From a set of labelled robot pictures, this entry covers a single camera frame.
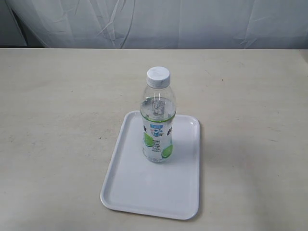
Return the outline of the clear bottle with lime label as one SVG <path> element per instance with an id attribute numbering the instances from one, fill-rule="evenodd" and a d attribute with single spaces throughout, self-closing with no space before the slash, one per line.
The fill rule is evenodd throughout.
<path id="1" fill-rule="evenodd" d="M 143 121 L 143 154 L 153 163 L 164 162 L 173 151 L 172 124 L 176 98 L 170 86 L 170 71 L 161 66 L 147 71 L 147 86 L 140 104 Z"/>

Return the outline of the white rectangular plastic tray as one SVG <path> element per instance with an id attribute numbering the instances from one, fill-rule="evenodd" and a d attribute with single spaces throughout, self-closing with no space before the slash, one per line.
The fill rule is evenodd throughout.
<path id="1" fill-rule="evenodd" d="M 123 212 L 188 220 L 199 210 L 200 124 L 188 115 L 173 122 L 172 155 L 152 163 L 142 152 L 139 111 L 124 117 L 101 189 L 102 204 Z"/>

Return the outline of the white backdrop curtain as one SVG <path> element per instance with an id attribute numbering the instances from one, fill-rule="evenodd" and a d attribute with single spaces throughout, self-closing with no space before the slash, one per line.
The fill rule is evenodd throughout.
<path id="1" fill-rule="evenodd" d="M 306 49 L 305 0 L 3 0 L 2 47 Z"/>

